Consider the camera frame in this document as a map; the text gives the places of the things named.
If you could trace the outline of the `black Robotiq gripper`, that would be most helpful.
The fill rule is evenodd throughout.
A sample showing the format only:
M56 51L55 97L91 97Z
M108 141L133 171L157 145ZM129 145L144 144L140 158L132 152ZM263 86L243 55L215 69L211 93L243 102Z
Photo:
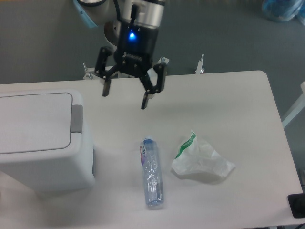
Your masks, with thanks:
M123 22L120 28L118 46L114 53L116 65L106 70L108 57L112 56L111 47L100 48L94 72L103 82L103 97L110 91L110 77L117 71L139 78L145 88L141 109L148 105L149 95L160 93L164 89L167 74L167 64L159 63L153 67L157 73L156 85L153 85L147 71L152 67L153 52L157 41L159 29L148 28Z

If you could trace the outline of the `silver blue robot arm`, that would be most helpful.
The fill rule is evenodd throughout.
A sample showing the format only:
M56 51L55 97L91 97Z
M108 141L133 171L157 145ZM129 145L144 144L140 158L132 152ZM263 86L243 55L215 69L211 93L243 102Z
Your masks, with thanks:
M145 93L142 109L164 89L165 63L153 63L165 1L76 0L79 14L92 27L104 25L111 46L100 48L94 74L103 80L103 96L110 91L111 77L123 73L140 79Z

